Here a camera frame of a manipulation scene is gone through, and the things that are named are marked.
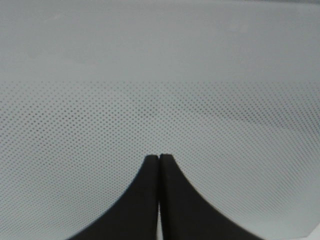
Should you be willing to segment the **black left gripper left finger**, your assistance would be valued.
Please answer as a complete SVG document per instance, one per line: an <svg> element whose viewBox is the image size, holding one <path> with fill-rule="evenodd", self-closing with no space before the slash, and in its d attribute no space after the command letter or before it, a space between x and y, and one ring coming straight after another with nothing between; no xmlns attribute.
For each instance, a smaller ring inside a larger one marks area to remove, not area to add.
<svg viewBox="0 0 320 240"><path fill-rule="evenodd" d="M71 240L155 240L159 214L159 157L147 155L121 197Z"/></svg>

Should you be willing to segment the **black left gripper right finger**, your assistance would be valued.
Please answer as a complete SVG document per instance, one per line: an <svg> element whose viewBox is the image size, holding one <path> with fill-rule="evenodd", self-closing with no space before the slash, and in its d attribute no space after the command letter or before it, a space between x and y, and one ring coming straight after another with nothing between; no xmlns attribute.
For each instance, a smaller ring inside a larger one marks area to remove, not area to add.
<svg viewBox="0 0 320 240"><path fill-rule="evenodd" d="M165 240L256 240L212 207L192 186L174 157L159 157L159 204Z"/></svg>

